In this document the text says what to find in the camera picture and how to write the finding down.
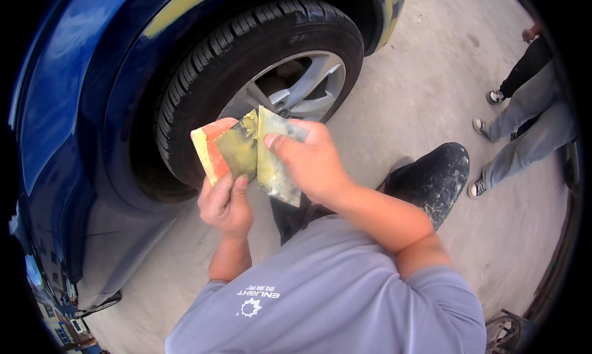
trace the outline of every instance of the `black jeans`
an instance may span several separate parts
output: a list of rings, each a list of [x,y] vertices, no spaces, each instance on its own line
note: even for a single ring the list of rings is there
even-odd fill
[[[508,77],[503,81],[499,90],[504,94],[505,98],[512,97],[514,92],[527,80],[534,77],[535,74],[543,69],[543,66],[553,58],[551,48],[544,36],[539,36],[526,49],[524,55],[518,60]],[[524,132],[532,127],[538,120],[540,114],[531,118],[522,124],[516,133],[516,137],[521,136]]]
[[[469,154],[460,143],[449,142],[391,173],[385,180],[384,193],[417,206],[438,230],[461,195],[469,176]],[[285,244],[309,222],[334,212],[310,207],[302,195],[300,208],[270,198],[273,219]]]

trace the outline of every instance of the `sneaker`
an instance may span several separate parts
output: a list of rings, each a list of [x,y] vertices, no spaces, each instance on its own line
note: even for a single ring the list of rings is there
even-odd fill
[[[469,197],[475,198],[483,195],[483,193],[487,191],[487,187],[485,187],[485,182],[483,181],[483,177],[479,177],[478,180],[471,183],[471,185],[467,188],[467,192]]]
[[[491,105],[499,104],[500,102],[502,102],[506,99],[504,94],[501,93],[501,91],[499,91],[499,90],[487,92],[487,94],[485,95],[485,98],[487,98],[487,102],[490,103]]]
[[[391,173],[395,172],[397,169],[402,168],[408,164],[411,164],[414,161],[415,161],[415,159],[411,158],[410,156],[403,157],[403,158],[397,160],[395,164],[393,164],[393,166],[391,167],[391,170],[388,174],[390,175]]]
[[[387,185],[387,181],[389,180],[389,177],[391,176],[391,174],[393,172],[395,172],[397,169],[402,168],[408,164],[411,164],[414,161],[415,161],[415,159],[411,158],[410,156],[406,156],[406,157],[403,157],[403,158],[397,160],[395,162],[395,164],[393,164],[393,166],[391,167],[391,170],[389,171],[389,173],[387,174],[387,178],[385,178],[384,181],[382,181],[382,183],[378,186],[378,188],[376,190],[381,193],[384,193],[383,187],[385,187]]]
[[[473,119],[473,128],[475,128],[480,135],[489,138],[489,135],[487,134],[487,123],[484,120],[479,118]]]

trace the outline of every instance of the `person's hand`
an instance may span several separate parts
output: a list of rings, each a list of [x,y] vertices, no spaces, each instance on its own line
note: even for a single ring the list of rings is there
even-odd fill
[[[532,29],[525,29],[522,32],[522,40],[528,44],[530,44],[530,42],[532,42],[532,40],[535,39],[535,36],[537,34],[535,33],[535,31],[533,31]]]
[[[233,181],[228,171],[213,187],[208,177],[203,183],[197,200],[201,219],[218,228],[223,236],[246,239],[253,224],[253,210],[247,201],[248,176],[243,174]]]
[[[355,184],[345,172],[324,124],[298,119],[290,122],[308,131],[304,143],[274,134],[266,135],[263,142],[285,164],[310,201],[331,208],[332,202]]]

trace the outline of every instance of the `tire tread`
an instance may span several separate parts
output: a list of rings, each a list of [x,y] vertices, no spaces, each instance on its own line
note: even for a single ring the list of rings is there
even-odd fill
[[[355,27],[350,18],[331,4],[318,0],[276,0],[239,13],[218,26],[189,52],[181,66],[171,74],[155,118],[155,139],[167,168],[179,180],[183,181],[183,178],[171,166],[171,159],[180,154],[171,150],[171,135],[175,120],[183,121],[183,112],[177,111],[177,106],[190,93],[191,84],[208,68],[212,59],[223,56],[233,45],[240,44],[242,36],[249,32],[262,32],[262,25],[270,20],[290,17],[307,22],[338,22],[341,19]]]

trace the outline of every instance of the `fingernail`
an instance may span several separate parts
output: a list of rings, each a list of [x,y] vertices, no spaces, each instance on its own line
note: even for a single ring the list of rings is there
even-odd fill
[[[236,180],[236,185],[238,188],[247,188],[247,185],[249,184],[249,176],[247,176],[247,174],[241,174],[239,175],[239,178]]]
[[[271,145],[276,137],[277,135],[275,133],[270,133],[269,135],[266,135],[263,138],[263,142],[265,143],[265,146],[267,146],[268,149],[271,149]]]

